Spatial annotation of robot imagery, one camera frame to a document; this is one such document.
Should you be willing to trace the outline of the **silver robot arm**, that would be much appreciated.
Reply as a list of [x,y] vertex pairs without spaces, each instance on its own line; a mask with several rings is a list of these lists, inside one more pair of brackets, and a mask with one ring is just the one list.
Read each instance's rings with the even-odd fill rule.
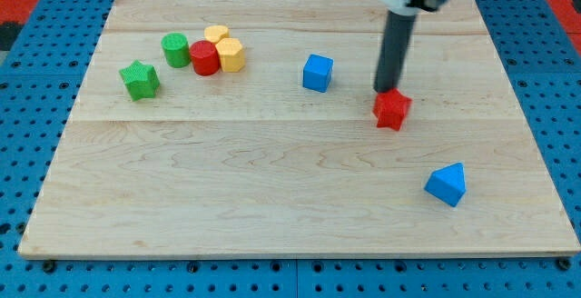
[[398,87],[409,41],[419,12],[436,12],[448,0],[380,0],[388,9],[373,88],[386,93]]

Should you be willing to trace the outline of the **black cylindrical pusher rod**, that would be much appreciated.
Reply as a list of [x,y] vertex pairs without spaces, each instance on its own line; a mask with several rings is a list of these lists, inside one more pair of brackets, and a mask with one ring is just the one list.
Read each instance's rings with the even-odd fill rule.
[[415,15],[388,12],[373,83],[377,93],[398,87],[415,22]]

